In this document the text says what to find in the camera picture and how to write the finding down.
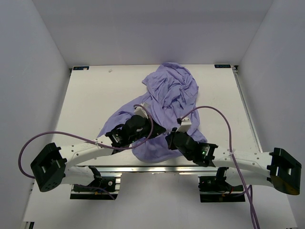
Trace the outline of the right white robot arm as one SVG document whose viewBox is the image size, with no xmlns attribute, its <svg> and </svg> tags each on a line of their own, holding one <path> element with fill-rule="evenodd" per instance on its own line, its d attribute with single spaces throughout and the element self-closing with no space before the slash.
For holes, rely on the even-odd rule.
<svg viewBox="0 0 305 229">
<path fill-rule="evenodd" d="M 186 132 L 173 128 L 165 137 L 170 150 L 178 150 L 189 161 L 202 167 L 239 168 L 248 171 L 257 185 L 272 185 L 276 190 L 299 195 L 302 165 L 282 148 L 272 152 L 248 153 L 229 150 L 216 144 L 199 143 Z"/>
</svg>

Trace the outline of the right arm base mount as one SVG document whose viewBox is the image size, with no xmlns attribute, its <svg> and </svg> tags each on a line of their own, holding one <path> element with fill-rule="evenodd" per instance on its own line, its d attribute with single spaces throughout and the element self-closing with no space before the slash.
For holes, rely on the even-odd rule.
<svg viewBox="0 0 305 229">
<path fill-rule="evenodd" d="M 245 202 L 243 185 L 230 185 L 226 172 L 229 168 L 212 170 L 196 169 L 201 203 L 236 203 Z"/>
</svg>

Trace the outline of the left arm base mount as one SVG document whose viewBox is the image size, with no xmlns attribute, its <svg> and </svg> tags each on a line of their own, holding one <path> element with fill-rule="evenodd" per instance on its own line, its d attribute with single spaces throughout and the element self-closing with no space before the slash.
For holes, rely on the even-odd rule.
<svg viewBox="0 0 305 229">
<path fill-rule="evenodd" d="M 94 166 L 73 167 L 63 183 L 72 185 L 70 199 L 115 200 L 118 197 L 121 173 L 102 171 Z"/>
</svg>

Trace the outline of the purple jacket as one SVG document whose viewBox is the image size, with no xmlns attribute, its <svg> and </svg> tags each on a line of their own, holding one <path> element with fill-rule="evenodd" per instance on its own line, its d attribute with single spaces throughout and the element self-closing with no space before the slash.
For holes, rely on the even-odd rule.
<svg viewBox="0 0 305 229">
<path fill-rule="evenodd" d="M 124 124 L 133 114 L 135 104 L 148 104 L 153 120 L 167 132 L 178 127 L 177 119 L 196 107 L 199 87 L 191 73 L 174 62 L 162 63 L 142 81 L 147 92 L 123 105 L 106 121 L 99 135 L 104 135 L 118 124 Z M 145 163 L 159 163 L 181 156 L 178 150 L 168 149 L 166 134 L 136 142 L 132 153 Z"/>
</svg>

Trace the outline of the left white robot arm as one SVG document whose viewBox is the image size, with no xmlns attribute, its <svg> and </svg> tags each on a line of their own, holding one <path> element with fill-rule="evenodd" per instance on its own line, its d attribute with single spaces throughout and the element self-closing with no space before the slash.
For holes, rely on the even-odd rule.
<svg viewBox="0 0 305 229">
<path fill-rule="evenodd" d="M 96 190 L 102 183 L 99 171 L 94 166 L 79 167 L 79 164 L 114 155 L 142 138 L 155 138 L 165 131 L 155 121 L 133 115 L 126 123 L 117 125 L 92 142 L 86 140 L 63 147 L 47 144 L 30 166 L 41 192 L 53 190 L 60 184 L 81 185 Z"/>
</svg>

